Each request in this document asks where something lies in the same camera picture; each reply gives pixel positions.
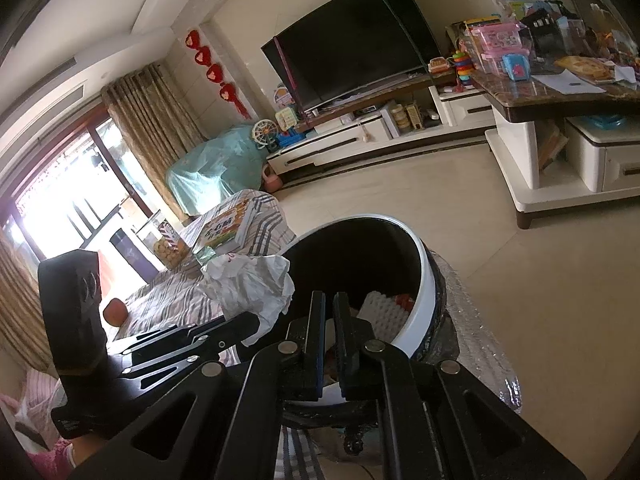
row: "curtain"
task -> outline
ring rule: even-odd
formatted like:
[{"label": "curtain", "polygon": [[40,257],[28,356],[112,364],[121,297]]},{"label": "curtain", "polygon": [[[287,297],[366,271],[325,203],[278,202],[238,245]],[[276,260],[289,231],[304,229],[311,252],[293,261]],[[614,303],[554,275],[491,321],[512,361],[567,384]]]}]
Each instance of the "curtain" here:
[{"label": "curtain", "polygon": [[178,101],[170,76],[154,64],[127,74],[100,92],[149,180],[175,215],[185,220],[166,186],[166,170],[198,144],[207,140]]},{"label": "curtain", "polygon": [[0,334],[14,354],[41,372],[52,364],[36,280],[0,230]]}]

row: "ceiling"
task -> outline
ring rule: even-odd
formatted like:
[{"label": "ceiling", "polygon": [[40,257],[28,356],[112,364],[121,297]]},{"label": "ceiling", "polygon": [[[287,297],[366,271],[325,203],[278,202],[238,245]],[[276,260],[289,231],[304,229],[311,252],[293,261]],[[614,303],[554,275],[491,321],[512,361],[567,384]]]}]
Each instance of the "ceiling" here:
[{"label": "ceiling", "polygon": [[[0,66],[0,161],[25,152],[105,84],[162,59],[187,1],[50,0]],[[64,70],[39,83],[61,64]],[[81,99],[62,109],[72,92]],[[7,169],[0,164],[0,178]]]}]

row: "marble tabletop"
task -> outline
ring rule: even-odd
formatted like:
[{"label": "marble tabletop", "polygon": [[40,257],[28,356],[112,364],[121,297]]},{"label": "marble tabletop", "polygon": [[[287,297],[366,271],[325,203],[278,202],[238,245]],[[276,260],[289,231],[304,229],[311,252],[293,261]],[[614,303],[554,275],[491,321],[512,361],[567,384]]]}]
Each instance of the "marble tabletop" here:
[{"label": "marble tabletop", "polygon": [[510,122],[596,114],[640,114],[640,86],[599,85],[601,94],[565,95],[536,79],[511,81],[479,70],[471,78],[476,88],[486,91],[491,104]]}]

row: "television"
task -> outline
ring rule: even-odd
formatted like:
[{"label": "television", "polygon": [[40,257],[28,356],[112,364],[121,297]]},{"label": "television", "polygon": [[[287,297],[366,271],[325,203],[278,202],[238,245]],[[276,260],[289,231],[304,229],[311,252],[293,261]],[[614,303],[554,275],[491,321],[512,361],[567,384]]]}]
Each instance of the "television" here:
[{"label": "television", "polygon": [[[414,0],[331,0],[277,35],[303,111],[421,69],[440,52]],[[294,95],[274,40],[265,56]]]}]

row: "hanging red decoration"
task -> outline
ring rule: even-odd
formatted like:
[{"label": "hanging red decoration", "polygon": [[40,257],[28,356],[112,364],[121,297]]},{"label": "hanging red decoration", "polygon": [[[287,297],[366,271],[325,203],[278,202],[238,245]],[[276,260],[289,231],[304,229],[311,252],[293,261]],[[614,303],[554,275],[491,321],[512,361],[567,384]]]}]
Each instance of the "hanging red decoration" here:
[{"label": "hanging red decoration", "polygon": [[207,45],[201,46],[193,59],[195,59],[199,65],[209,66],[211,64],[211,50]]},{"label": "hanging red decoration", "polygon": [[225,77],[222,72],[222,67],[218,63],[214,63],[209,67],[209,70],[207,70],[207,79],[212,83],[219,84],[224,81]]},{"label": "hanging red decoration", "polygon": [[236,87],[233,83],[224,83],[220,88],[220,97],[222,97],[225,101],[229,101],[236,105],[238,112],[245,119],[251,119],[251,115],[246,110],[240,99],[238,98],[238,94],[236,93]]},{"label": "hanging red decoration", "polygon": [[184,40],[184,44],[189,48],[200,48],[200,33],[197,30],[193,29],[189,34],[187,34],[187,38]]}]

